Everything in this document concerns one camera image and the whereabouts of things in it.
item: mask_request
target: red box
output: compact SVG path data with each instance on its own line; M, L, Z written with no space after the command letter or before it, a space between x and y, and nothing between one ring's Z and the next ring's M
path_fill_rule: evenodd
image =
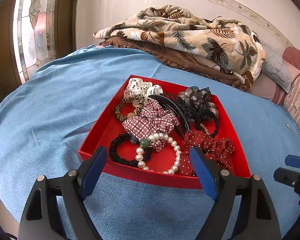
M102 114L83 141L79 149L79 154L83 160L90 158L98 146L104 146L109 149L112 140L115 139L119 134L125 133L123 126L114 115L114 108L120 103L121 99L123 98L123 91L127 87L129 79L133 77L142 78L143 81L152 82L153 85L160 85L163 91L167 93L178 94L178 92L185 91L187 89L185 86L161 80L130 75L130 77L125 81L122 87L108 103L107 107L103 110ZM219 111L218 119L220 127L216 139L229 137L231 138L235 147L235 154L231 158L233 162L234 174L240 177L251 177L248 162L244 155L241 143L226 111L224 110L217 96L212 95L211 101L216 104ZM134 108L132 104L126 104L122 107L121 111L122 114L127 114L132 112L133 109ZM213 121L205 122L204 125L208 128L209 133L213 133L215 129L215 124ZM175 129L170 135L178 142L178 145L182 145L182 139ZM136 145L130 142L125 142L119 145L118 154L122 158L133 160L136 155L136 148ZM151 160L146 162L146 165L151 170L154 170L153 172L118 164L111 161L110 157L108 157L108 161L103 169L103 172L125 179L159 186L201 189L201 184L196 177L170 175L157 172L162 172L169 169L173 165L175 158L175 151L172 147L164 147L158 153L154 151L151 155Z

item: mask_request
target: brown ruffled bedspread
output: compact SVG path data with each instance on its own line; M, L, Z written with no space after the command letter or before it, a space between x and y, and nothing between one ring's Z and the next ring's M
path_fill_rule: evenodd
M183 51L171 49L168 47L156 45L146 41L135 41L126 37L114 36L100 43L105 47L112 45L115 48L140 49L155 56L163 64L169 67L181 69L224 84L233 86L242 91L247 90L247 86L234 75L221 73L215 69L200 65L199 62L191 55Z

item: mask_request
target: leaf print blanket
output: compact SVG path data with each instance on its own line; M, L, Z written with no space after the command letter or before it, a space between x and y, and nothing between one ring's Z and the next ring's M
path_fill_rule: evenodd
M235 75L247 89L259 76L266 52L258 35L238 20L194 16L172 5L147 8L129 19L94 33L96 39L114 36L147 41L189 54L202 65Z

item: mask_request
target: blue blanket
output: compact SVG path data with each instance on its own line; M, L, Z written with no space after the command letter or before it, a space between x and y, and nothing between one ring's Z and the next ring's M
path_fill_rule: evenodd
M38 175L78 168L77 153L95 120L130 74L210 87L226 109L252 173L262 176L282 235L300 213L298 195L274 181L288 154L300 155L300 131L279 106L222 83L162 65L136 49L80 49L40 68L0 104L0 198L20 221ZM62 198L68 237L75 239ZM240 199L224 237L231 235ZM202 190L153 186L103 173L85 205L103 239L194 239L213 201Z

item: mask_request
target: red plaid fabric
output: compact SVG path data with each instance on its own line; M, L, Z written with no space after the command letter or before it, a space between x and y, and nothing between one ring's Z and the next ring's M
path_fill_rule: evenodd
M175 114L170 110L164 110L158 101L154 99L148 100L139 116L128 118L122 123L126 132L134 135L138 140L148 138L149 135L159 132L169 134L174 126L179 124ZM149 146L159 152L164 144L164 140L157 140L156 142L151 142Z
M193 146L200 147L205 157L213 160L221 170L233 173L231 155L235 150L229 138L215 140L205 132L195 130L186 133L183 143L184 151L180 154L180 175L196 176L190 163L190 150Z

